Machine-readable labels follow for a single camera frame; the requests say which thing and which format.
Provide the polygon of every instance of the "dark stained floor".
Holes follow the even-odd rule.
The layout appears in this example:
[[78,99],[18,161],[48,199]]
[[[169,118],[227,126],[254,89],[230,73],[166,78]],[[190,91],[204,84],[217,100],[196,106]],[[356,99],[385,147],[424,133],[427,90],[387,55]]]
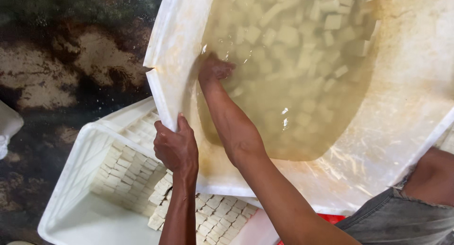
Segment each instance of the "dark stained floor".
[[80,128],[151,96],[161,0],[0,0],[0,100],[25,121],[0,161],[0,245],[37,226]]

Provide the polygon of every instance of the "white plastic crate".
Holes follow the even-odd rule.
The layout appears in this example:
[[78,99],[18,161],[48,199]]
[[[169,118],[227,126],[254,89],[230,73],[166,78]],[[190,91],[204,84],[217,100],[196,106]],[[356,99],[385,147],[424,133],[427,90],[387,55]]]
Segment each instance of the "white plastic crate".
[[114,140],[154,158],[156,131],[151,127],[158,119],[149,97],[82,127],[39,223],[44,240],[55,245],[158,244],[161,233],[147,226],[147,217],[89,191]]

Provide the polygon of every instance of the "forearm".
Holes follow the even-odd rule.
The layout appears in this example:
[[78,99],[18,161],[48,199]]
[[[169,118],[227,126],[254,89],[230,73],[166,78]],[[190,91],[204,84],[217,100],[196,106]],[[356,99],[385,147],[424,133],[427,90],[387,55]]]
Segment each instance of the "forearm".
[[173,174],[173,191],[160,245],[195,245],[195,177]]

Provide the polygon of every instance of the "stacked tofu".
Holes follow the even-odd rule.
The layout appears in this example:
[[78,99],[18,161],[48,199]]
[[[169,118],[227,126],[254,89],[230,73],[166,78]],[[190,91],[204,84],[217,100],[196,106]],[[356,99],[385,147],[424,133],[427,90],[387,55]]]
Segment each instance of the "stacked tofu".
[[[343,103],[359,98],[368,80],[355,70],[380,27],[371,0],[214,1],[203,45],[237,64],[223,84],[267,152],[286,160],[321,156],[346,127],[339,122],[351,120]],[[311,143],[320,145],[315,154]]]
[[166,173],[161,163],[114,141],[90,190],[126,209],[151,216],[157,205],[148,199]]
[[[150,196],[157,205],[148,226],[154,230],[164,227],[167,210],[172,197],[172,173],[160,180]],[[257,207],[233,196],[198,194],[196,196],[197,244],[228,245],[247,220],[255,214]]]

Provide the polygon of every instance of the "gray shorts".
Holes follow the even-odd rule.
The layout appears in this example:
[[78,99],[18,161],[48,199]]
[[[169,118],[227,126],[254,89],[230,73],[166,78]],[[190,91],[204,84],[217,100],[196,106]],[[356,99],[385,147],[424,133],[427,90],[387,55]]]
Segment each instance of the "gray shorts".
[[407,198],[401,187],[375,196],[336,226],[367,245],[454,245],[454,208]]

